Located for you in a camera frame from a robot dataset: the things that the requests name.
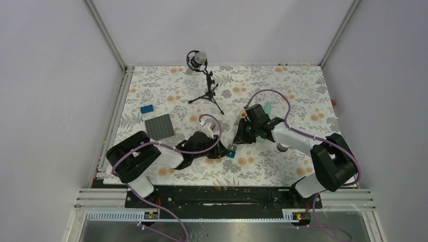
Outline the teal pill organizer box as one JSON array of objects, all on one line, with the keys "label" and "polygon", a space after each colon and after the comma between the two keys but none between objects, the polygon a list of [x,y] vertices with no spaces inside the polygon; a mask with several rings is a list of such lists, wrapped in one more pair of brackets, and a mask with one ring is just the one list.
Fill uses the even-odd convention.
[{"label": "teal pill organizer box", "polygon": [[235,158],[237,146],[235,144],[229,144],[227,147],[229,153],[227,154],[227,157],[229,158]]}]

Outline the white pill bottle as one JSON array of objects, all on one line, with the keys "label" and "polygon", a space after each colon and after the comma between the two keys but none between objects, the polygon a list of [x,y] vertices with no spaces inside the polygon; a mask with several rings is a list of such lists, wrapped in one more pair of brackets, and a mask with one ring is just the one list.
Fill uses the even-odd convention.
[{"label": "white pill bottle", "polygon": [[285,144],[282,144],[282,143],[277,143],[277,149],[280,151],[280,152],[287,152],[288,150],[289,150],[289,148],[290,148],[290,146],[288,146],[288,145],[285,145]]}]

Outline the amber glass pill bottle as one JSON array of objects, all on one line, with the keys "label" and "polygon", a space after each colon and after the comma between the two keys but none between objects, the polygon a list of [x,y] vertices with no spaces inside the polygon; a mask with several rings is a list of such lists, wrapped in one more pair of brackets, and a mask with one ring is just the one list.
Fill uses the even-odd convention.
[{"label": "amber glass pill bottle", "polygon": [[247,113],[245,111],[241,111],[239,114],[240,118],[246,118],[247,117]]}]

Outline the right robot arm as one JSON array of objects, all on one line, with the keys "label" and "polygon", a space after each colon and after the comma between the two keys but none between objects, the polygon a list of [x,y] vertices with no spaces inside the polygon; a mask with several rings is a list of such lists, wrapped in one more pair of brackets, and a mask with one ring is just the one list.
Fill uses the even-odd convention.
[{"label": "right robot arm", "polygon": [[340,134],[322,138],[305,133],[280,117],[270,118],[259,104],[245,112],[247,116],[239,120],[234,144],[253,144],[260,137],[276,143],[281,152],[289,146],[312,159],[314,172],[293,184],[289,200],[294,207],[303,207],[316,193],[336,191],[358,174],[359,165]]}]

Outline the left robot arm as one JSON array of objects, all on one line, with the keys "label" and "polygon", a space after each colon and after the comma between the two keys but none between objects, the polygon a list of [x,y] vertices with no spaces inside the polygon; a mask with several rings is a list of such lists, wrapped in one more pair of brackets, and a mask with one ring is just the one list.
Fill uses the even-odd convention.
[{"label": "left robot arm", "polygon": [[144,173],[152,164],[181,170],[189,167],[197,158],[220,159],[229,153],[219,135],[208,136],[197,131],[176,147],[169,147],[154,141],[146,132],[139,131],[111,147],[106,158],[112,166],[112,174],[137,194],[137,201],[142,206],[151,207],[157,195],[152,182]]}]

